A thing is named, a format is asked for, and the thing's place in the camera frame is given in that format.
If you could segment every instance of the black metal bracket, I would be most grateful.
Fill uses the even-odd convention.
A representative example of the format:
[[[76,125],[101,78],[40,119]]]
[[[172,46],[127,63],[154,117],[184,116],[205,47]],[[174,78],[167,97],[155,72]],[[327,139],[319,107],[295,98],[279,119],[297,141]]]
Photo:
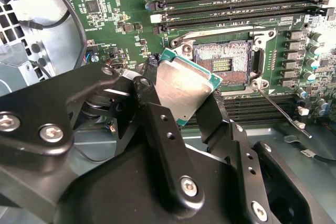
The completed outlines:
[[[0,162],[37,171],[57,168],[73,145],[83,103],[118,78],[111,68],[90,64],[1,97],[0,117],[16,121],[0,131]]]
[[[202,141],[208,145],[208,151],[225,159],[235,174],[232,186],[238,188],[233,191],[239,193],[238,196],[232,195],[232,202],[236,203],[231,207],[240,207],[243,215],[233,218],[242,222],[278,223],[269,208],[258,155],[250,148],[243,128],[230,121],[224,105],[216,101],[213,94],[196,112],[196,117]]]

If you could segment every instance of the microchip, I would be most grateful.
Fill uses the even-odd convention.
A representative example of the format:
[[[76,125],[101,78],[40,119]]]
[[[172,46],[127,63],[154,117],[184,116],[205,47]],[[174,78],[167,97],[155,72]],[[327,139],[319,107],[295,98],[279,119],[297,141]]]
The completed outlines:
[[[306,87],[306,92],[307,93],[311,93],[312,90],[313,90],[312,86]]]
[[[329,63],[329,60],[321,60],[320,61],[320,66],[321,67],[326,67],[328,65],[328,63]]]
[[[287,60],[296,60],[299,56],[298,52],[288,52],[285,53],[285,59]]]
[[[296,39],[296,40],[301,39],[302,31],[290,31],[288,33],[288,37],[289,39]]]
[[[289,50],[299,50],[302,45],[302,42],[300,41],[295,41],[295,42],[288,42],[286,43],[286,47]]]
[[[294,62],[287,62],[284,64],[285,69],[294,69],[296,67],[296,61]]]
[[[88,10],[88,13],[99,13],[100,12],[98,0],[87,0],[85,5]]]
[[[245,84],[250,72],[251,42],[237,40],[194,45],[194,59],[198,65],[221,77],[222,85]]]
[[[283,87],[291,87],[294,84],[292,80],[282,81],[281,85]]]
[[[293,78],[296,76],[296,73],[294,71],[287,71],[287,72],[284,72],[282,76],[284,78]]]
[[[124,31],[127,31],[127,32],[133,31],[133,25],[130,23],[124,24]]]
[[[139,22],[134,23],[134,29],[136,31],[142,31],[142,25]]]

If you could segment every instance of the wire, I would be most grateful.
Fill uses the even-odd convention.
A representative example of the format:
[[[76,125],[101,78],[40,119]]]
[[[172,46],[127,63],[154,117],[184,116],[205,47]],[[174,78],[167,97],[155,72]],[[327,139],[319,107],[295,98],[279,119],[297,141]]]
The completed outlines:
[[[33,66],[38,67],[39,69],[41,69],[42,72],[45,73],[46,76],[47,76],[49,79],[52,78],[51,75],[48,73],[48,71],[47,71],[41,64],[39,64],[39,63],[37,63],[37,62],[35,62],[35,61],[32,61],[32,60],[30,60],[29,62],[30,62]]]
[[[262,92],[260,89],[258,89],[259,93],[267,99],[277,110],[287,119],[287,121],[294,126],[299,132],[301,132],[303,135],[305,135],[307,138],[312,138],[312,136],[305,131],[304,129],[301,129],[294,121],[293,119],[282,109],[280,108],[270,97],[268,97],[264,92]]]
[[[105,163],[106,161],[114,158],[114,156],[112,157],[109,157],[109,158],[106,158],[106,159],[103,159],[103,160],[95,160],[95,159],[92,159],[91,157],[89,157],[88,155],[85,154],[85,152],[83,152],[80,148],[78,148],[76,145],[74,145],[74,148],[80,153],[80,155],[82,155],[84,158],[86,158],[88,161],[92,162],[92,163],[95,163],[95,164],[102,164],[102,163]]]
[[[75,10],[72,8],[72,5],[69,0],[62,0],[65,4],[65,6],[68,8],[72,18],[74,19],[75,25],[77,27],[78,33],[79,33],[79,38],[81,41],[81,49],[78,53],[78,57],[76,59],[75,67],[74,68],[79,68],[82,65],[82,58],[86,53],[87,49],[87,38],[86,38],[86,33],[83,28],[83,25],[80,22],[80,19],[75,12]]]

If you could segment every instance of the silver screw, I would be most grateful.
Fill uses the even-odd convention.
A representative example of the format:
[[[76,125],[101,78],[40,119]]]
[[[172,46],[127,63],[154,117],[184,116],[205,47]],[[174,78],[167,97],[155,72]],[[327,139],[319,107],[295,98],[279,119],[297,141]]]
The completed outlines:
[[[268,152],[272,152],[271,147],[269,147],[267,144],[264,144],[264,147]]]
[[[92,55],[91,56],[91,61],[92,62],[98,62],[99,61],[99,57],[97,55]]]
[[[267,213],[265,209],[261,206],[261,204],[256,201],[252,201],[252,209],[259,220],[263,222],[267,221]]]
[[[63,131],[55,125],[44,126],[40,130],[40,137],[49,143],[57,143],[63,138]]]
[[[182,178],[181,187],[184,193],[190,197],[194,197],[197,194],[197,186],[190,178]]]
[[[236,128],[237,128],[240,132],[243,132],[243,131],[244,131],[243,128],[242,128],[240,125],[238,125],[238,124],[236,124]]]
[[[0,131],[10,132],[19,128],[20,119],[14,115],[0,115]]]

